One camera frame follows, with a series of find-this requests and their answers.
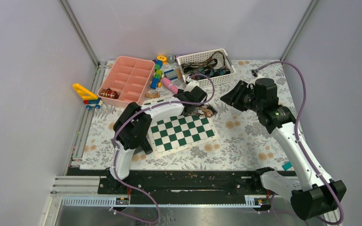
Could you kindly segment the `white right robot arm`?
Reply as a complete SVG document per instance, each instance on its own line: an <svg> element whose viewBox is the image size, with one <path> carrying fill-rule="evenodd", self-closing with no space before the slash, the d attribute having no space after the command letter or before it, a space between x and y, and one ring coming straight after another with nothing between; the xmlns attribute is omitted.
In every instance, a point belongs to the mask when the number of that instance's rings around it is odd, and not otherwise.
<svg viewBox="0 0 362 226"><path fill-rule="evenodd" d="M251 187L263 194L270 190L289 201L302 220L319 217L339 208L346 193L343 181L335 181L316 160L300 138L297 121L290 109L279 104L273 79L258 78L254 83L240 80L220 100L239 111L251 110L268 133L279 143L295 170L295 182L271 167L254 171Z"/></svg>

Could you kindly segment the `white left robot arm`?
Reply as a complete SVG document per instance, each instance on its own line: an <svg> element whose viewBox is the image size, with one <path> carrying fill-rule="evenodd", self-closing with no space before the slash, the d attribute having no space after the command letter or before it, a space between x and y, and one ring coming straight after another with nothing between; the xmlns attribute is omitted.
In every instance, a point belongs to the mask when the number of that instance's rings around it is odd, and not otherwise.
<svg viewBox="0 0 362 226"><path fill-rule="evenodd" d="M109 168L113 176L109 187L117 194L127 189L125 178L130 173L132 156L135 149L145 141L152 123L191 113L213 97L214 89L209 97L199 86L195 86L191 91L183 91L155 104L139 105L136 102L128 104L113 126L115 135L112 144L115 156L113 166Z"/></svg>

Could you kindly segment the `pink divided organizer tray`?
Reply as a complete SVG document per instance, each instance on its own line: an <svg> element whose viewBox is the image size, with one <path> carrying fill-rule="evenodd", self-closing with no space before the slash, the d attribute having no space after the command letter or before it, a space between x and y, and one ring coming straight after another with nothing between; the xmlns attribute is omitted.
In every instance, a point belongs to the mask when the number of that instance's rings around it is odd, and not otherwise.
<svg viewBox="0 0 362 226"><path fill-rule="evenodd" d="M131 102L141 105L153 79L154 66L155 63L151 60L118 57L102 82L98 96L105 104L121 108L125 108ZM102 97L101 91L107 88L115 90L119 98Z"/></svg>

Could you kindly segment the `brown floral patterned tie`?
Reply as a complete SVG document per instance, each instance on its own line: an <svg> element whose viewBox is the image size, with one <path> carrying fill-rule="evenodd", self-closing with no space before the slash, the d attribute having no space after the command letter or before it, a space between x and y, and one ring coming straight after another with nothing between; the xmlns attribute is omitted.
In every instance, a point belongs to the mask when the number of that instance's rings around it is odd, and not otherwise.
<svg viewBox="0 0 362 226"><path fill-rule="evenodd" d="M211 118L217 114L217 110L211 105L200 105L191 113L192 116Z"/></svg>

